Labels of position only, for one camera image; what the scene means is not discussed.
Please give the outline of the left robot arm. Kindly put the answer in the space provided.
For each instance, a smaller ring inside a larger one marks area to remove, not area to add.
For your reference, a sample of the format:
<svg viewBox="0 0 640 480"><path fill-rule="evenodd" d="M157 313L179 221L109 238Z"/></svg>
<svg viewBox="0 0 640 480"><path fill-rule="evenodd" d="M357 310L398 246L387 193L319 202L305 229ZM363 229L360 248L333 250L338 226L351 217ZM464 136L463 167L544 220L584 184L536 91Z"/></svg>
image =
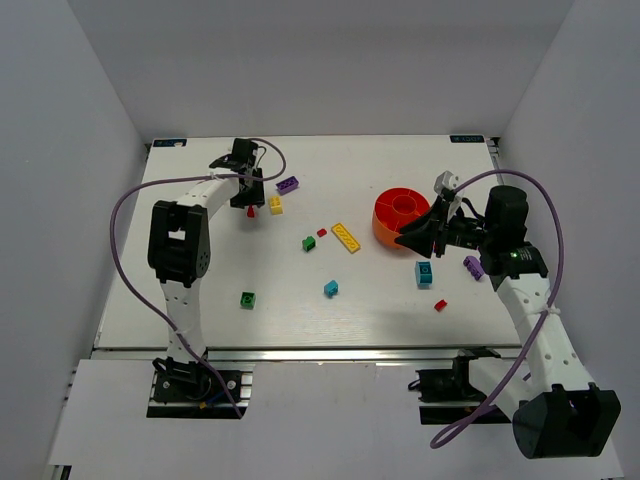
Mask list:
<svg viewBox="0 0 640 480"><path fill-rule="evenodd" d="M148 263L165 299L169 345L154 362L169 384L189 399L204 398L213 374L206 359L200 321L200 284L211 261L209 222L225 204L233 208L264 204L256 142L234 140L231 152L212 162L211 176L179 198L159 200L152 209Z"/></svg>

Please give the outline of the teal rounded lego brick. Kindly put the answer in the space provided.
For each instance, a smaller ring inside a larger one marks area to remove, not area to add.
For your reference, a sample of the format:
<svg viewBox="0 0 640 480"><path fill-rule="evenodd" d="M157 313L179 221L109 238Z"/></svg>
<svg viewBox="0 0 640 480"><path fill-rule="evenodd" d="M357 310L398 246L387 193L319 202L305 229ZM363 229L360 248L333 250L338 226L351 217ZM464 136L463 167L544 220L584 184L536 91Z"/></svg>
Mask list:
<svg viewBox="0 0 640 480"><path fill-rule="evenodd" d="M429 289L433 282L433 271L430 261L417 261L415 263L416 286L419 289Z"/></svg>

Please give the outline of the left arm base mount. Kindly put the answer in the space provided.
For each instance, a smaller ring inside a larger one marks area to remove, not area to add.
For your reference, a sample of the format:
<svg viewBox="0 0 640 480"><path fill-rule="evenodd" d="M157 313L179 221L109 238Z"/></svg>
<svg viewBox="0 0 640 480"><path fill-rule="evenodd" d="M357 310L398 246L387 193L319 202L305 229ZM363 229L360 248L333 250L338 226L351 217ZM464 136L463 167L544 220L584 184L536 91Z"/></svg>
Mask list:
<svg viewBox="0 0 640 480"><path fill-rule="evenodd" d="M152 365L147 418L239 420L225 390L242 414L247 409L248 395L242 393L244 373L240 370L219 370L218 378L200 363L156 358Z"/></svg>

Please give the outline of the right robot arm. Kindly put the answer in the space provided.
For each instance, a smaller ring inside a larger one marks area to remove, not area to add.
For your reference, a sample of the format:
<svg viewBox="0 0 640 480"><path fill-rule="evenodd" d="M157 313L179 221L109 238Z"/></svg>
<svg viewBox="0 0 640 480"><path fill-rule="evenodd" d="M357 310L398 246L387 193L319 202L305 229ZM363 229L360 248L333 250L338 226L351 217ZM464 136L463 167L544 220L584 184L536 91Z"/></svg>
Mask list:
<svg viewBox="0 0 640 480"><path fill-rule="evenodd" d="M614 391L596 385L564 329L555 306L555 282L539 250L526 239L526 193L510 186L492 188L478 218L464 215L463 201L456 190L438 188L430 210L402 227L396 242L425 257L440 257L447 246L478 251L522 350L513 364L491 353L458 360L460 381L485 399L471 415L437 435L433 447L447 443L485 412L499 410L528 459L599 456L621 404Z"/></svg>

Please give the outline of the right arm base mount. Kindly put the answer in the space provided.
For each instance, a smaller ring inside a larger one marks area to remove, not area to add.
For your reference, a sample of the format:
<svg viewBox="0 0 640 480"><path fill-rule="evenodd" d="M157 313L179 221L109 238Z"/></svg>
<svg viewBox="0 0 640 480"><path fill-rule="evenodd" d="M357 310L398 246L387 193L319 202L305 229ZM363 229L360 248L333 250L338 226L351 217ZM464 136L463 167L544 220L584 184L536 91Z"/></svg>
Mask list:
<svg viewBox="0 0 640 480"><path fill-rule="evenodd" d="M421 425L446 426L475 412L486 395L471 385L469 366L472 361L485 358L502 360L492 348L465 348L446 368L416 371L417 378L407 385L407 390L418 394Z"/></svg>

